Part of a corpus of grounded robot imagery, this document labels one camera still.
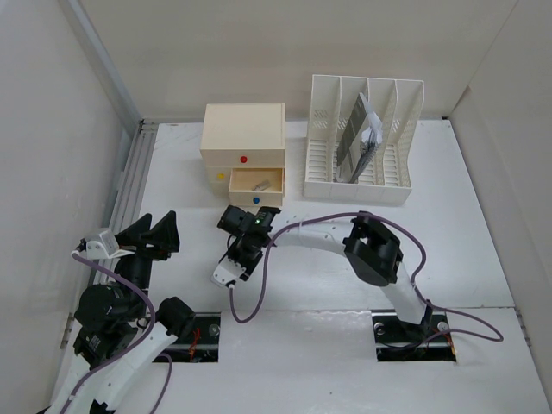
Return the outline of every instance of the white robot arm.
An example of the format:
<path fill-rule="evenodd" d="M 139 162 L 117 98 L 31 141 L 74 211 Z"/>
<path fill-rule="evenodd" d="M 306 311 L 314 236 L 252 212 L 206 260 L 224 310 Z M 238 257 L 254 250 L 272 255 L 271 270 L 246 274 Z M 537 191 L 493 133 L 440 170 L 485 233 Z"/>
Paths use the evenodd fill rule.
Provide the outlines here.
<path fill-rule="evenodd" d="M 121 258 L 111 274 L 118 279 L 107 285 L 91 285 L 82 293 L 75 312 L 81 329 L 73 344 L 69 373 L 52 405 L 41 413 L 116 412 L 146 367 L 193 329 L 193 310 L 179 298 L 168 298 L 157 311 L 149 305 L 155 323 L 143 334 L 147 337 L 130 345 L 138 330 L 131 323 L 146 315 L 145 299 L 137 292 L 147 295 L 153 261 L 167 260 L 179 251 L 174 211 L 152 228 L 151 221 L 147 214 L 118 235 L 100 229 L 83 239 L 73 252 L 73 257 L 89 266 L 95 266 L 90 260 Z"/>
<path fill-rule="evenodd" d="M 302 217 L 280 214 L 279 209 L 262 207 L 256 216 L 229 206 L 218 227 L 235 237 L 223 256 L 211 281 L 219 286 L 247 280 L 262 257 L 262 248 L 279 230 Z M 279 248 L 298 246 L 339 254 L 351 263 L 356 275 L 378 286 L 392 303 L 399 320 L 420 324 L 426 305 L 420 301 L 402 263 L 400 241 L 383 224 L 363 218 L 353 222 L 335 220 L 298 225 L 282 233 Z"/>

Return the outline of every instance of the paper in organizer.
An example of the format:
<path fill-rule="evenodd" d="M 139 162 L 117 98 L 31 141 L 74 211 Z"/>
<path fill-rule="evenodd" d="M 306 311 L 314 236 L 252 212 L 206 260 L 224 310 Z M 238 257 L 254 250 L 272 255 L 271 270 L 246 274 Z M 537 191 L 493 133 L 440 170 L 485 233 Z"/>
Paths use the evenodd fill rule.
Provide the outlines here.
<path fill-rule="evenodd" d="M 373 160 L 383 141 L 380 118 L 361 92 L 356 98 L 353 111 L 337 147 L 335 181 L 356 183 L 368 164 Z"/>

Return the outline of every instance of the white wall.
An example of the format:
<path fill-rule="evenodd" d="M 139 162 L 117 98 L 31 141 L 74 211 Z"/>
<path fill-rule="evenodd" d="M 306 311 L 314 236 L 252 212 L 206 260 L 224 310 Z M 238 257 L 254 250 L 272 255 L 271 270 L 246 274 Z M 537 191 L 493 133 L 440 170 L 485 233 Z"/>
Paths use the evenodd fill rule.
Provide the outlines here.
<path fill-rule="evenodd" d="M 425 81 L 448 115 L 516 0 L 83 0 L 145 117 L 282 102 L 306 117 L 313 73 Z"/>
<path fill-rule="evenodd" d="M 451 116 L 552 401 L 552 3 L 520 1 Z"/>
<path fill-rule="evenodd" d="M 0 0 L 0 412 L 50 398 L 122 125 L 57 0 Z"/>

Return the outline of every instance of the drawer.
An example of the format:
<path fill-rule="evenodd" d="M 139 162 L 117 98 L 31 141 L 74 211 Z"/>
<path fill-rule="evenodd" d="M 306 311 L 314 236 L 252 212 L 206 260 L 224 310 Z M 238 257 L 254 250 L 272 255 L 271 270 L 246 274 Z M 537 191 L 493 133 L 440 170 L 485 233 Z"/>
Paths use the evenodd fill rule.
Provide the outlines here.
<path fill-rule="evenodd" d="M 284 168 L 235 168 L 229 184 L 230 202 L 244 206 L 280 207 L 284 201 Z M 255 187 L 268 181 L 265 190 Z"/>
<path fill-rule="evenodd" d="M 206 166 L 207 179 L 210 183 L 228 183 L 230 182 L 230 174 L 232 168 L 224 166 Z"/>
<path fill-rule="evenodd" d="M 285 149 L 202 149 L 206 166 L 285 166 Z"/>

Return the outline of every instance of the drawer cabinet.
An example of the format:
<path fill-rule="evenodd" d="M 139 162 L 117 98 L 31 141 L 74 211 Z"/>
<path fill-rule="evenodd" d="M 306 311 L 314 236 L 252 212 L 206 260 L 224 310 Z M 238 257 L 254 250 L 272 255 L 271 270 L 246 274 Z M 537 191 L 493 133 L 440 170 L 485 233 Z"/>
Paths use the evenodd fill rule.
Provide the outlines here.
<path fill-rule="evenodd" d="M 284 104 L 207 105 L 200 151 L 211 188 L 232 204 L 282 205 Z"/>

